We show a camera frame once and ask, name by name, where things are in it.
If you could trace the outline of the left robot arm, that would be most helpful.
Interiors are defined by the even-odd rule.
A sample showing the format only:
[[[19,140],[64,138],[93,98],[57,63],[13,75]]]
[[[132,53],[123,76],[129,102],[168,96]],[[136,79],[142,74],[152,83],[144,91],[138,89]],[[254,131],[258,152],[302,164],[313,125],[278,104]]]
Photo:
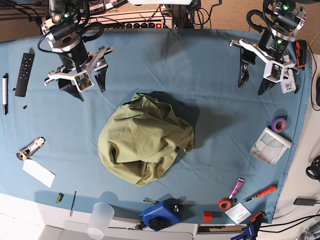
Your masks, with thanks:
[[[243,38],[229,44],[240,49],[238,87],[248,82],[248,66],[255,65],[259,58],[265,66],[258,95],[276,84],[284,94],[296,90],[294,75],[306,64],[306,45],[296,37],[306,18],[305,8],[292,0],[265,0],[262,10],[247,13],[247,23],[262,36],[257,44]]]

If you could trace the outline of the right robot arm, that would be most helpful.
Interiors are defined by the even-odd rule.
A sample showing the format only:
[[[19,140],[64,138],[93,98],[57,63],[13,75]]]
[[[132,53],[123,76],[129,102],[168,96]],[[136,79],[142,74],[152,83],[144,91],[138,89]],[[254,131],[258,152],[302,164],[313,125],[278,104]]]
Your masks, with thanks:
[[[98,84],[101,92],[106,90],[108,64],[105,55],[113,47],[101,46],[96,53],[88,52],[85,43],[96,40],[104,33],[100,22],[90,23],[88,0],[50,0],[49,15],[40,25],[42,40],[47,40],[48,53],[57,54],[62,65],[50,71],[44,84],[56,81],[61,91],[83,99],[82,92]]]

